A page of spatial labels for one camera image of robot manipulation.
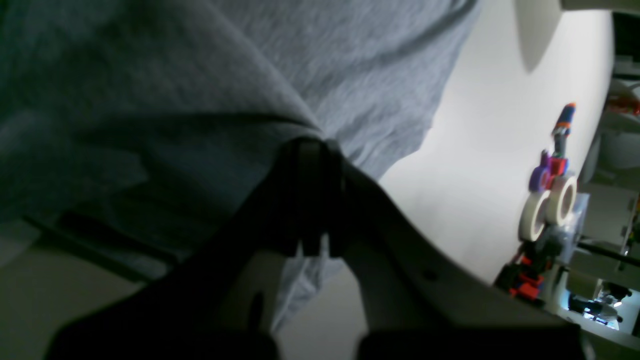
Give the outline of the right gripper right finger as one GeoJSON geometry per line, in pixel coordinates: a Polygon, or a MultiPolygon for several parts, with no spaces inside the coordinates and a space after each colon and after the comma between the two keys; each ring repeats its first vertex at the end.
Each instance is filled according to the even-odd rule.
{"type": "Polygon", "coordinates": [[[327,146],[328,248],[358,281],[359,360],[583,360],[582,330],[486,285],[419,233],[381,187],[327,146]]]}

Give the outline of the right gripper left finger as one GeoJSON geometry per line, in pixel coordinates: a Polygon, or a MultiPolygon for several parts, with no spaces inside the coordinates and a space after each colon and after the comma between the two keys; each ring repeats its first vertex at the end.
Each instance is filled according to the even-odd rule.
{"type": "Polygon", "coordinates": [[[137,294],[60,329],[50,360],[278,360],[270,287],[329,246],[333,143],[288,142],[231,221],[137,294]]]}

